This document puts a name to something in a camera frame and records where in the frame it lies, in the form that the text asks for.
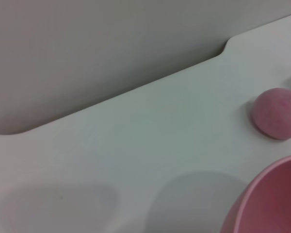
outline pink ball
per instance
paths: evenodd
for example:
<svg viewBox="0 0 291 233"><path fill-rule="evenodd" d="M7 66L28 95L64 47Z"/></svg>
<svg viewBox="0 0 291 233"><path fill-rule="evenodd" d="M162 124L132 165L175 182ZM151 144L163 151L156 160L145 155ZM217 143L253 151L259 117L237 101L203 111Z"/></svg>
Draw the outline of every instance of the pink ball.
<svg viewBox="0 0 291 233"><path fill-rule="evenodd" d="M291 91L274 88L263 92L254 102L252 120L270 137L291 138Z"/></svg>

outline white wall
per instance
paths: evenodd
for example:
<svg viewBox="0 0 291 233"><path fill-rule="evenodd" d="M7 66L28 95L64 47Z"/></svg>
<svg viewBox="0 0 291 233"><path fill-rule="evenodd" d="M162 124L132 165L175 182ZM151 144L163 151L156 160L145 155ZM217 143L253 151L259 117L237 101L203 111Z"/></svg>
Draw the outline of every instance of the white wall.
<svg viewBox="0 0 291 233"><path fill-rule="evenodd" d="M197 64L290 14L291 0L0 0L0 134Z"/></svg>

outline white table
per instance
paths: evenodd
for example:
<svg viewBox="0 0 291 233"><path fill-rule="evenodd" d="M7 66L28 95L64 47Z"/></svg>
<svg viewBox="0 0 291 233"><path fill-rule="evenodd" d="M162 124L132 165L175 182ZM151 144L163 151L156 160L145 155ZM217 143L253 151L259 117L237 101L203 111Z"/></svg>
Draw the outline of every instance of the white table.
<svg viewBox="0 0 291 233"><path fill-rule="evenodd" d="M291 140L248 102L291 81L291 17L211 60L26 133L0 136L0 233L217 233Z"/></svg>

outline bowl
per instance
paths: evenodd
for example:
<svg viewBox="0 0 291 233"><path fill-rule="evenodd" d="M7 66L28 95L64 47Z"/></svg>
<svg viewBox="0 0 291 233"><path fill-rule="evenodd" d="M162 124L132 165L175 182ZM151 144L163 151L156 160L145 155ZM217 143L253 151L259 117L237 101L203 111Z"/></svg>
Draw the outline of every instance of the bowl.
<svg viewBox="0 0 291 233"><path fill-rule="evenodd" d="M221 233L291 233L291 156L268 166L248 185Z"/></svg>

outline pink object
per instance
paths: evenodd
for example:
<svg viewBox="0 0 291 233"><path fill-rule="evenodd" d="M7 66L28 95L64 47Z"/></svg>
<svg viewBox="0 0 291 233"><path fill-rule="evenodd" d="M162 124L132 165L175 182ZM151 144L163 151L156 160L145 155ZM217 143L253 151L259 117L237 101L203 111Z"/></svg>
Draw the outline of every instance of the pink object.
<svg viewBox="0 0 291 233"><path fill-rule="evenodd" d="M252 120L270 137L291 138L291 91L274 88L263 92L255 100Z"/></svg>
<svg viewBox="0 0 291 233"><path fill-rule="evenodd" d="M291 156L273 163L249 184L221 233L291 233Z"/></svg>

